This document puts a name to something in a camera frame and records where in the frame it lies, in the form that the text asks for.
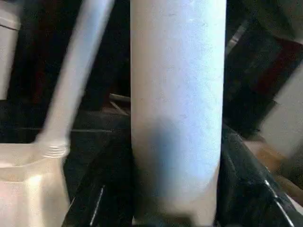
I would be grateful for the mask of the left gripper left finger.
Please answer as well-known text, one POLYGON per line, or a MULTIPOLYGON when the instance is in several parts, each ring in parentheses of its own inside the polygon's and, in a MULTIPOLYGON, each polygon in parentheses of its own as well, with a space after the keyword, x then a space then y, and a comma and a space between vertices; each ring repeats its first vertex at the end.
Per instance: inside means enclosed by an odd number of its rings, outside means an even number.
POLYGON ((63 227, 131 227, 134 162, 130 137, 111 140, 90 163, 63 227))

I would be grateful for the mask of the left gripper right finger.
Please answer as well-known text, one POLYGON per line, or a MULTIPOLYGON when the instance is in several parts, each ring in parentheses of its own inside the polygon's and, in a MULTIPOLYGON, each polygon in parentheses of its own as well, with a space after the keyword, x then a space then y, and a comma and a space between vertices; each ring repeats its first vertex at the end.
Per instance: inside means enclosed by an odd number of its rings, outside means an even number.
POLYGON ((240 135, 222 127, 216 221, 222 227, 301 227, 296 210, 240 135))

